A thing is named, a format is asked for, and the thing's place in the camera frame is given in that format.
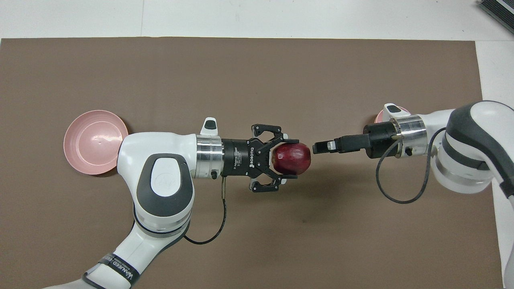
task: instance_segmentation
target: white tile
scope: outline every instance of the white tile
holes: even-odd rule
[[[0,38],[141,35],[143,0],[0,0]]]
[[[151,0],[142,35],[514,40],[475,0]]]
[[[514,107],[514,41],[476,42],[482,97]],[[497,182],[492,186],[502,272],[514,242],[514,210]]]

